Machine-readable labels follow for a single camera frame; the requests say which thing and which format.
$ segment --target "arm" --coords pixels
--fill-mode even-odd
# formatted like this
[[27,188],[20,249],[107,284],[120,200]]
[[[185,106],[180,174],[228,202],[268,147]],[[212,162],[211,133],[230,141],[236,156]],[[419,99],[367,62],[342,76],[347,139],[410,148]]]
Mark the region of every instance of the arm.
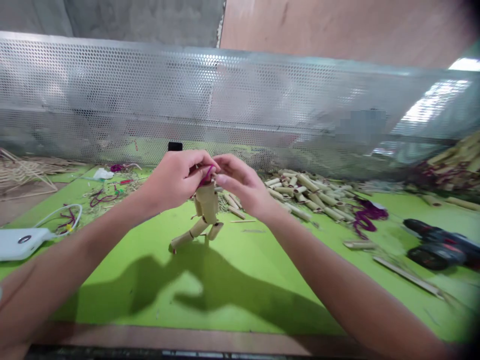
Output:
[[343,329],[388,359],[448,359],[446,346],[405,306],[288,214],[256,172],[233,155],[214,158],[217,184],[268,226],[307,284]]
[[[190,172],[197,164],[204,166]],[[167,152],[139,190],[4,278],[0,282],[0,354],[22,358],[35,330],[123,236],[147,219],[183,204],[207,174],[207,165],[220,169],[203,150]]]

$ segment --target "bamboo figure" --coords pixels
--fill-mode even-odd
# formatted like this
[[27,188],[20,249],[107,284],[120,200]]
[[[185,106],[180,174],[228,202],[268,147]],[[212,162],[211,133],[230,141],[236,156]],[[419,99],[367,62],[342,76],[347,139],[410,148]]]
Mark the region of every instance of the bamboo figure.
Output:
[[215,191],[215,182],[211,181],[208,184],[200,186],[193,197],[195,202],[196,215],[200,219],[192,226],[190,230],[180,236],[174,238],[170,246],[175,251],[180,245],[193,241],[194,238],[200,236],[210,225],[212,225],[210,232],[205,237],[205,242],[214,240],[222,226],[222,222],[217,220],[217,213],[219,212],[219,195]]

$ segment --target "perforated metal sheet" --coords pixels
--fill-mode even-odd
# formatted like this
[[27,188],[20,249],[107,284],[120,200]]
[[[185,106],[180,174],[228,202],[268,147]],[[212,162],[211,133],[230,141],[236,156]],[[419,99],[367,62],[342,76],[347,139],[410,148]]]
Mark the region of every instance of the perforated metal sheet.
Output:
[[154,166],[177,141],[367,179],[480,127],[474,72],[12,32],[0,59],[0,145],[19,155]]

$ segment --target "cordless drill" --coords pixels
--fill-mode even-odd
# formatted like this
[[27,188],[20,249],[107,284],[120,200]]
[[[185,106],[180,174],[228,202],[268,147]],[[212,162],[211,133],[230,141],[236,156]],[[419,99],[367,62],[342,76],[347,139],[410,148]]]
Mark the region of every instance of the cordless drill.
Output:
[[416,232],[421,241],[408,251],[407,256],[430,270],[445,270],[456,265],[465,265],[480,270],[480,245],[456,232],[445,231],[426,223],[406,219],[403,224]]

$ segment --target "white cable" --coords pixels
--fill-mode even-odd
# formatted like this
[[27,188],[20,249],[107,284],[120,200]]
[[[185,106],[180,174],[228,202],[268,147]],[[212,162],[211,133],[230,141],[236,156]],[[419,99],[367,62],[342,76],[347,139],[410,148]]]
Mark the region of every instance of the white cable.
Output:
[[[67,206],[63,206],[57,210],[55,210],[54,212],[52,212],[50,215],[46,216],[43,220],[39,221],[35,226],[34,228],[37,228],[39,225],[43,224],[45,222],[45,220],[47,220],[49,217],[51,217],[53,214],[55,213],[58,213],[59,211],[62,211],[63,209],[69,209],[71,207],[74,207],[74,206],[78,206],[78,208],[80,209],[78,211],[78,215],[76,216],[76,219],[75,219],[75,222],[73,223],[71,229],[75,229],[75,227],[77,226],[77,224],[79,223],[79,220],[80,220],[80,217],[82,216],[82,205],[80,204],[71,204],[71,205],[67,205]],[[53,239],[53,238],[59,238],[59,237],[62,237],[62,236],[65,236],[69,233],[69,231],[67,231],[66,233],[64,234],[60,234],[60,235],[54,235],[54,236],[51,236],[50,239]]]

